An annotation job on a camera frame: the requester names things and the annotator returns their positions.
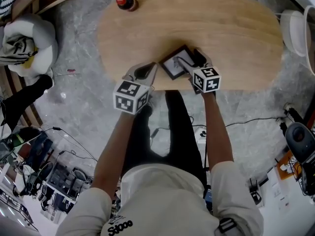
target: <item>bottle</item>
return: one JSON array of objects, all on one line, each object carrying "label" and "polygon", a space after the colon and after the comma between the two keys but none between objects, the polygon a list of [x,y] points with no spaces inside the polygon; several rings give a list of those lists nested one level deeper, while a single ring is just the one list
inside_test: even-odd
[{"label": "bottle", "polygon": [[139,6],[137,0],[116,0],[116,3],[120,9],[126,11],[134,11]]}]

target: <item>white cloth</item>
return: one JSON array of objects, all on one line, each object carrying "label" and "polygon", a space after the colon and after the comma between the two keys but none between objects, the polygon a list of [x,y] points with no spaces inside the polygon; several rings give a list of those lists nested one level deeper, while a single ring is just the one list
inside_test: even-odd
[{"label": "white cloth", "polygon": [[213,236],[224,217],[233,218],[245,235],[262,235],[262,216],[234,163],[215,165],[211,183],[214,216],[195,176],[161,164],[135,167],[122,179],[122,207],[114,218],[109,195],[91,188],[80,195],[56,236]]},{"label": "white cloth", "polygon": [[33,39],[20,34],[12,37],[4,35],[0,50],[0,65],[24,64],[36,53]]},{"label": "white cloth", "polygon": [[4,39],[16,35],[32,39],[37,48],[37,53],[26,63],[8,65],[8,68],[20,77],[35,78],[38,75],[45,74],[56,62],[58,55],[58,44],[53,24],[42,20],[38,15],[25,14],[14,22],[6,24],[4,28]]}]

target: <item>marble floor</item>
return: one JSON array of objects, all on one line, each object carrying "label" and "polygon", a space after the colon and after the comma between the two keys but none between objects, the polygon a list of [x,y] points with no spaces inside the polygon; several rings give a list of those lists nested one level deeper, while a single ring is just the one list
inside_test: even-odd
[{"label": "marble floor", "polygon": [[[98,158],[118,119],[112,107],[114,82],[104,72],[97,50],[96,27],[102,10],[113,0],[68,0],[47,11],[44,18],[56,26],[60,53],[53,67],[55,87],[35,102],[45,125],[61,127]],[[257,0],[275,13],[296,9],[289,0]],[[283,105],[292,102],[304,115],[315,90],[315,77],[304,60],[283,52],[282,69],[270,87],[263,91],[219,91],[219,104],[226,125],[253,118],[283,116]],[[68,69],[75,69],[70,75]],[[205,124],[201,96],[192,91],[181,92],[194,124]],[[168,127],[167,107],[162,92],[154,92],[156,107],[150,119],[151,132]],[[261,179],[275,164],[275,156],[285,147],[285,140],[274,120],[256,120],[227,128],[235,162],[246,178]],[[55,148],[73,149],[77,155],[86,152],[69,136],[50,130]],[[152,148],[160,154],[169,148],[169,131],[160,130]],[[204,157],[204,146],[200,146]],[[80,167],[93,174],[95,162],[64,153],[58,160],[69,167]]]}]

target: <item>red bottle cap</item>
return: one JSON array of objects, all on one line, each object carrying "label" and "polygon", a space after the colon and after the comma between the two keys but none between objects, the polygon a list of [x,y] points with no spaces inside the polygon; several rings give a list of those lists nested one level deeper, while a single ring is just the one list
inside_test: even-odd
[{"label": "red bottle cap", "polygon": [[127,2],[127,0],[116,0],[116,3],[117,3],[118,5],[121,5],[121,6],[125,5],[126,2]]}]

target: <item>wooden table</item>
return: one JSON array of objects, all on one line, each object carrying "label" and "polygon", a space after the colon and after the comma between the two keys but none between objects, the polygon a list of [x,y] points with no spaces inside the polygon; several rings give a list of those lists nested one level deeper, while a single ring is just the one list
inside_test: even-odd
[{"label": "wooden table", "polygon": [[[106,72],[119,80],[138,63],[159,62],[183,44],[199,47],[222,74],[221,89],[267,88],[281,68],[276,16],[254,0],[138,0],[134,12],[113,1],[97,31]],[[172,81],[162,68],[155,90],[192,89],[188,76]]]}]

